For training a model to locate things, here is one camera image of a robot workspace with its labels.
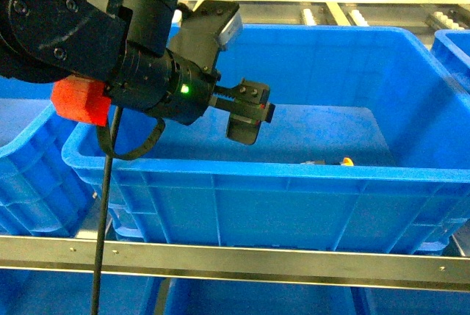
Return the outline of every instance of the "yellow object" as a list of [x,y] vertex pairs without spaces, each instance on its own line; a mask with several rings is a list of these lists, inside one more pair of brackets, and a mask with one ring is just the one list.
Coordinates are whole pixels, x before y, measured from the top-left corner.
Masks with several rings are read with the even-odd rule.
[[341,166],[354,166],[354,162],[349,157],[344,157]]

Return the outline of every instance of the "blue plastic bin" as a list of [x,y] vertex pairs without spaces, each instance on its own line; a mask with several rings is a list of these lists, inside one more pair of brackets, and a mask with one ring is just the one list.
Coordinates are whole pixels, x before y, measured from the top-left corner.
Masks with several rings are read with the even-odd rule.
[[[90,274],[8,271],[9,277],[3,278],[5,272],[0,270],[0,315],[90,313]],[[100,314],[153,315],[161,282],[161,278],[103,275]]]
[[50,92],[0,78],[0,234],[72,236],[93,201],[60,156],[76,123],[56,115]]
[[[383,253],[435,252],[470,218],[470,96],[409,32],[246,26],[218,68],[271,86],[258,141],[224,138],[227,114],[171,121],[156,147],[116,161],[116,231],[147,242]],[[117,150],[155,120],[124,111]],[[100,191],[95,129],[62,157]],[[301,164],[349,156],[356,167]]]
[[470,315],[470,293],[352,288],[359,315]]
[[348,287],[171,280],[164,315],[216,314],[356,315],[356,312]]
[[[0,270],[0,315],[88,314],[92,275]],[[469,315],[470,294],[103,275],[100,314]]]
[[470,92],[470,31],[437,31],[431,51]]

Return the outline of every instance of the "black cable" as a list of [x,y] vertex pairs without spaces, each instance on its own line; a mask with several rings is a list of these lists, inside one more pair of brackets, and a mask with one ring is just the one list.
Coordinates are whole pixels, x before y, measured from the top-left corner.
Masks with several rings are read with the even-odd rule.
[[[115,115],[111,125],[111,142],[114,149],[120,119],[123,115],[123,109],[116,107]],[[104,238],[106,236],[106,220],[108,217],[109,185],[111,183],[112,157],[106,155],[104,161],[103,185],[101,187],[101,208],[98,225],[98,237],[96,239],[95,269],[93,271],[93,290],[91,296],[91,315],[98,315],[100,305],[100,287],[101,287],[101,269],[103,266]]]

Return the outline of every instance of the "red component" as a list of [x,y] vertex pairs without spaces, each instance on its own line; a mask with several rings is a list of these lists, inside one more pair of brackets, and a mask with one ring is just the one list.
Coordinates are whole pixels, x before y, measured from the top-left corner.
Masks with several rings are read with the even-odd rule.
[[61,117],[105,126],[111,98],[103,95],[105,84],[70,75],[54,84],[51,100]]

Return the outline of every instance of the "metal rail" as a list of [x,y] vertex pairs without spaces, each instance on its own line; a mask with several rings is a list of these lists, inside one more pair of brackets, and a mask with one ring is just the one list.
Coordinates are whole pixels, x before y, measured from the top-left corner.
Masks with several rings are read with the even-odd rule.
[[[95,241],[0,236],[0,268],[92,272]],[[470,292],[470,258],[106,242],[104,273]]]

